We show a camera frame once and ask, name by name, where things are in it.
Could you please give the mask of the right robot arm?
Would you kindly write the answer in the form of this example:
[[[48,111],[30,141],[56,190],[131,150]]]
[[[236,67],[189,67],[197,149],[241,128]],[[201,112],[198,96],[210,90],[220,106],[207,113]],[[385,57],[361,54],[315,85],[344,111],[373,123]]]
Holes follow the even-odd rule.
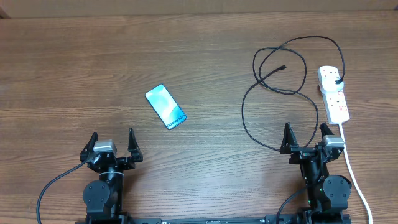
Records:
[[[341,136],[333,134],[325,124],[320,125],[322,140],[314,147],[300,147],[290,123],[285,123],[281,154],[289,154],[290,164],[300,166],[305,187],[291,195],[279,208],[276,222],[284,223],[350,223],[348,208],[352,183],[342,175],[330,175],[327,164],[339,158],[345,142]],[[280,216],[285,205],[296,196],[306,192],[308,207],[298,209],[294,215]]]

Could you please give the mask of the blue screen Galaxy smartphone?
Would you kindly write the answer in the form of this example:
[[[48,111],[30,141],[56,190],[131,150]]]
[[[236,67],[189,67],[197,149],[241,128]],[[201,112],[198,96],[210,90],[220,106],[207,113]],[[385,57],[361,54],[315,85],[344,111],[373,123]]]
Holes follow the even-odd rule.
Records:
[[[187,119],[186,114],[164,84],[148,91],[145,97],[168,130],[175,128]]]

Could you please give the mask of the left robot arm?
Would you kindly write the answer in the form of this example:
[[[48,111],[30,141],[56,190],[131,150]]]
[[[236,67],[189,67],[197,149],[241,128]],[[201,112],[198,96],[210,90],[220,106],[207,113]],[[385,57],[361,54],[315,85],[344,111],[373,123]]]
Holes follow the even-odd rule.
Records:
[[[143,161],[133,129],[129,130],[127,147],[130,156],[117,157],[113,140],[98,139],[94,132],[80,152],[80,160],[99,174],[99,179],[90,182],[83,191],[86,205],[85,223],[133,223],[129,212],[123,210],[124,171],[136,168]]]

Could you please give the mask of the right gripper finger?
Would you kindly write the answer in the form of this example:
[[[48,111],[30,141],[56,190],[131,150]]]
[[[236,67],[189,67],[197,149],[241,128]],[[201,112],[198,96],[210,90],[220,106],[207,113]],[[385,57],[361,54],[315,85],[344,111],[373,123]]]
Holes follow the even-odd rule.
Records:
[[[332,130],[328,127],[328,125],[326,123],[322,123],[320,125],[320,131],[321,131],[322,138],[324,138],[325,136],[334,135],[334,133],[332,132]]]
[[[299,144],[292,130],[290,123],[284,125],[284,137],[282,139],[280,153],[291,153],[293,148],[298,148]]]

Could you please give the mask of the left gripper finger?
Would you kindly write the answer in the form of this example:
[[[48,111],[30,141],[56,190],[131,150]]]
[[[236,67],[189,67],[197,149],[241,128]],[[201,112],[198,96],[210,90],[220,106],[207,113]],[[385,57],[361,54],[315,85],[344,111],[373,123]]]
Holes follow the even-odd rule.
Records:
[[[136,137],[134,135],[134,130],[129,128],[129,142],[128,142],[128,151],[132,156],[141,156],[142,152],[139,149],[139,146],[136,141]]]
[[[81,151],[81,155],[88,155],[90,152],[93,151],[95,142],[98,140],[98,133],[94,132],[91,137],[90,140],[88,141],[88,143],[86,144],[86,146],[83,148],[83,150]]]

